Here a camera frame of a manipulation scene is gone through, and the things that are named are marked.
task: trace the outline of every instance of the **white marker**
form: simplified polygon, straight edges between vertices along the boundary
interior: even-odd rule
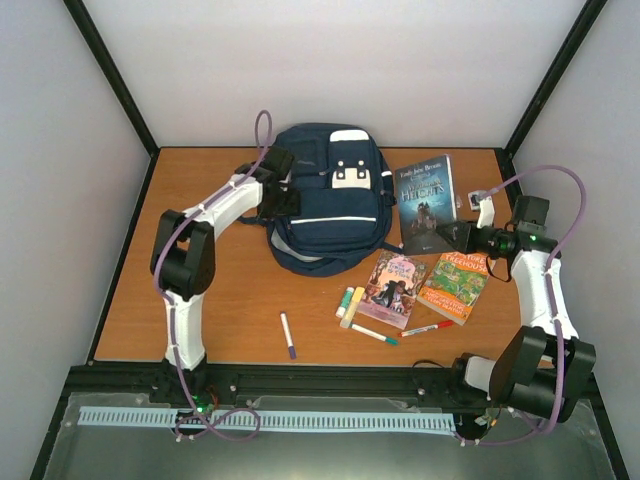
[[[280,312],[280,320],[282,320],[282,329],[284,330],[284,337],[287,339],[287,346],[289,347],[289,356],[291,360],[296,359],[296,349],[293,346],[293,340],[291,339],[291,332],[289,331],[289,322],[287,321],[287,314]]]

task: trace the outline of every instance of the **gray floor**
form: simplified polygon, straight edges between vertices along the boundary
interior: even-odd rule
[[[176,443],[168,429],[74,425],[80,404],[126,406],[131,401],[129,397],[105,403],[106,398],[89,396],[73,402],[63,421],[46,478],[615,478],[586,403],[579,404],[571,419],[550,436],[510,447],[461,448],[454,438],[421,434],[262,433],[247,444],[224,442],[213,435]],[[527,430],[521,420],[503,412],[486,440],[514,438]]]

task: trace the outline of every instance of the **red marker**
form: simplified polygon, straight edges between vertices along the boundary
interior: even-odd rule
[[[408,337],[409,335],[415,335],[416,333],[428,332],[429,330],[437,330],[439,328],[450,327],[453,324],[454,324],[453,320],[446,320],[444,322],[436,323],[435,325],[427,325],[426,327],[414,328],[413,330],[400,332],[398,336]]]

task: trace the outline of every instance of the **blue book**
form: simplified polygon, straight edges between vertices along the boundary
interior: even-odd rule
[[[449,155],[399,168],[395,181],[404,254],[451,252],[436,233],[437,225],[456,220]]]

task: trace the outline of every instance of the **book cover illustration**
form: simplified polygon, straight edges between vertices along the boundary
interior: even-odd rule
[[[426,274],[426,264],[383,251],[369,277],[358,312],[404,330]]]
[[[449,155],[399,168],[395,181],[404,253],[421,255],[452,251],[436,233],[437,225],[456,220]]]
[[[464,325],[488,278],[486,255],[445,253],[420,289],[418,301]]]

